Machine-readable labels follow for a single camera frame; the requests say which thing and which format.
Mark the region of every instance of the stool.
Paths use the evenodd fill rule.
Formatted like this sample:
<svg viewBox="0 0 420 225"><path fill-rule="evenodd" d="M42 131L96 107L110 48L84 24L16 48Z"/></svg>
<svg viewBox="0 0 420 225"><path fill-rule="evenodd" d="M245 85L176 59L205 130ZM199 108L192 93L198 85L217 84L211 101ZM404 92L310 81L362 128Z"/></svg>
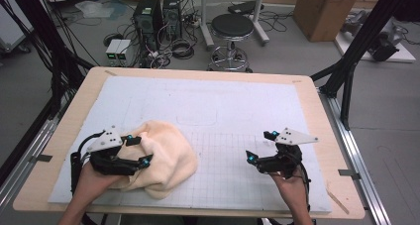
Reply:
<svg viewBox="0 0 420 225"><path fill-rule="evenodd" d="M245 72L252 73L249 68L247 54L235 47L235 42L247 39L254 30L253 21L239 14L224 14L217 16L211 22L212 34L226 40L225 47L218 47L211 55L211 63L207 70L213 70L216 65L225 70L237 70L245 67Z"/></svg>

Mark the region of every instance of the white mounting plate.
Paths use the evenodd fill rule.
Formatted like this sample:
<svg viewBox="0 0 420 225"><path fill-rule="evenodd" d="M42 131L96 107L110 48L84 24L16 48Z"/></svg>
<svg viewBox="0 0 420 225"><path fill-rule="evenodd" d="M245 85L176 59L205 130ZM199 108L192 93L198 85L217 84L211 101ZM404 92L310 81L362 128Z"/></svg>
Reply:
<svg viewBox="0 0 420 225"><path fill-rule="evenodd" d="M95 142L92 143L87 148L88 153L93 153L105 149L115 148L123 145L123 141L115 129L112 127L111 129L106 130Z"/></svg>
<svg viewBox="0 0 420 225"><path fill-rule="evenodd" d="M280 135L275 138L276 143L285 145L299 145L307 143L317 143L318 138L307 135L292 129L285 128Z"/></svg>

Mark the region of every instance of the towel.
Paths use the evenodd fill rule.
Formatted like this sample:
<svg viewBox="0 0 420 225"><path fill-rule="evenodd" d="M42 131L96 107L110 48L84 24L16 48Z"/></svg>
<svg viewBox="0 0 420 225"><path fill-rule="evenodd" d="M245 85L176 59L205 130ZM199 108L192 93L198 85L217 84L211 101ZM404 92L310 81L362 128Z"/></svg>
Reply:
<svg viewBox="0 0 420 225"><path fill-rule="evenodd" d="M128 191L143 187L151 197L163 199L197 170L198 161L191 145L173 125L148 121L130 135L142 137L141 143L123 145L117 156L136 161L153 154L151 165L114 183L112 188Z"/></svg>

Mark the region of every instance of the person's right hand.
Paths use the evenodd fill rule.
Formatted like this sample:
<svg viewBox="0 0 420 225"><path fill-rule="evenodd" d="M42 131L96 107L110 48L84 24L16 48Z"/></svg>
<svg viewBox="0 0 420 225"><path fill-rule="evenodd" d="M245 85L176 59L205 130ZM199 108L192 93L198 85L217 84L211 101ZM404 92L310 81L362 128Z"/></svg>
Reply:
<svg viewBox="0 0 420 225"><path fill-rule="evenodd" d="M294 224L312 224L306 201L306 188L300 167L293 172L293 176L289 179L285 179L281 172L271 173L270 175L277 185L281 197L291 211Z"/></svg>

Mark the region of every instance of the hand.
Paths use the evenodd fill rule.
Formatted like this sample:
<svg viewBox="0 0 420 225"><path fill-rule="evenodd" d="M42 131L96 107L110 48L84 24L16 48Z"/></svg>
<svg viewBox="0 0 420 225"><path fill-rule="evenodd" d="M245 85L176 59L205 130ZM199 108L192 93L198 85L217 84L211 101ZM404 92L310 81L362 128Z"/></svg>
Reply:
<svg viewBox="0 0 420 225"><path fill-rule="evenodd" d="M87 206L104 193L111 184L124 177L123 175L104 175L95 171L91 163L86 163L81 171L76 191L58 224L80 224Z"/></svg>
<svg viewBox="0 0 420 225"><path fill-rule="evenodd" d="M300 167L293 176L285 179L281 172L270 174L284 202L289 207L293 216L294 224L312 224L306 201L306 188L303 183Z"/></svg>

